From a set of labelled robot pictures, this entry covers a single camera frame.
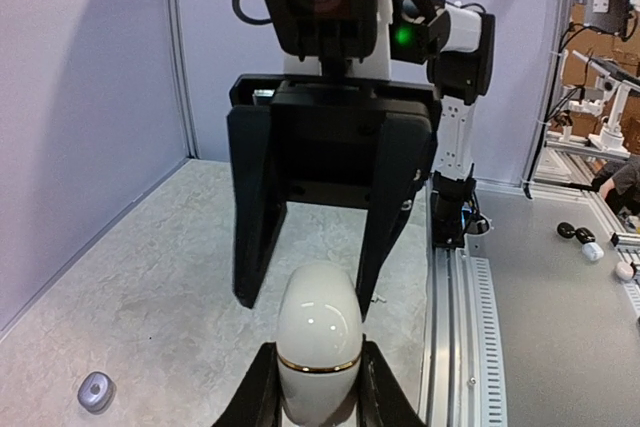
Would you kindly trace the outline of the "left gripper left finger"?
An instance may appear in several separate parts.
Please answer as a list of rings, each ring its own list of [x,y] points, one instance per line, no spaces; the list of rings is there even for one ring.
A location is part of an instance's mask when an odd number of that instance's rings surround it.
[[[229,404],[213,427],[281,425],[280,378],[276,344],[261,345]]]

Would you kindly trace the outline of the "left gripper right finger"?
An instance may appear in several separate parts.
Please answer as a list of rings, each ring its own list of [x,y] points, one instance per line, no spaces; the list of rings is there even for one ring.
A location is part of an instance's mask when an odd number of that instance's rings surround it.
[[[378,345],[363,342],[357,380],[357,425],[423,427]]]

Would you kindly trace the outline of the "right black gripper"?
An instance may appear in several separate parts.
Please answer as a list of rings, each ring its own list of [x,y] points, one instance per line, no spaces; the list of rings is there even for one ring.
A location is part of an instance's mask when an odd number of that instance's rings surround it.
[[[259,296],[286,202],[365,209],[356,292],[362,317],[433,154],[439,109],[416,84],[244,74],[227,117],[235,197],[233,291]]]

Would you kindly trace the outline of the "white earbud charging case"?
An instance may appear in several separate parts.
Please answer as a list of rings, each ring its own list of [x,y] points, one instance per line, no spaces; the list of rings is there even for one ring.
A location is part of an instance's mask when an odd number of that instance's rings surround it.
[[[316,262],[297,268],[281,301],[276,351],[289,419],[320,426],[347,399],[360,367],[363,326],[348,273]]]

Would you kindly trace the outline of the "purple earbud charging case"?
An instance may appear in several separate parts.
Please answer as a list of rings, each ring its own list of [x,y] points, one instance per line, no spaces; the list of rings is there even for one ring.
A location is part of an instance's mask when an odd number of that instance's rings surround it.
[[[87,375],[81,383],[77,399],[88,412],[104,410],[115,396],[116,385],[105,373],[94,371]]]

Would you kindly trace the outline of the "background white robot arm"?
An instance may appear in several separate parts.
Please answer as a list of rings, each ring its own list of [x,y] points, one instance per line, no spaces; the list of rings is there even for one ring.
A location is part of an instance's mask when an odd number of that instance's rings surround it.
[[[549,132],[546,140],[569,147],[583,149],[586,152],[603,152],[613,159],[627,159],[630,152],[624,146],[625,137],[622,132],[622,116],[631,93],[639,93],[639,78],[628,73],[613,59],[582,54],[576,50],[563,52],[562,66],[565,66],[569,55],[579,59],[586,68],[586,73],[594,71],[595,81],[592,85],[566,85],[557,106],[552,109],[550,122],[556,125],[559,132]],[[597,133],[586,137],[573,134],[574,120],[572,114],[586,114],[602,121]]]

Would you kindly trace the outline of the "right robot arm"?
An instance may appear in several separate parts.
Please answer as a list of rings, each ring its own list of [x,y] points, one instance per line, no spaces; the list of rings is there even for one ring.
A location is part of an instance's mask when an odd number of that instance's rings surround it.
[[[489,87],[495,19],[479,12],[475,47],[447,49],[457,8],[444,0],[392,0],[393,59],[422,65],[427,84],[347,73],[370,29],[361,16],[305,16],[287,36],[299,59],[308,40],[321,49],[321,74],[240,76],[227,117],[236,207],[233,290],[252,307],[289,203],[362,209],[367,214],[356,293],[367,312],[379,272],[402,233],[417,192],[434,184],[431,241],[460,248],[462,210],[475,201],[471,167],[457,154],[438,166],[445,122]],[[397,39],[407,37],[406,43]]]

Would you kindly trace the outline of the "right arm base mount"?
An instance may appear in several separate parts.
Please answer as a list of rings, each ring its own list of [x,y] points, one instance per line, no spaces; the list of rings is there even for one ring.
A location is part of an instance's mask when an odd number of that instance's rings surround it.
[[[466,235],[489,232],[490,220],[483,215],[476,194],[476,180],[452,180],[436,172],[431,192],[431,242],[434,248],[465,246]]]

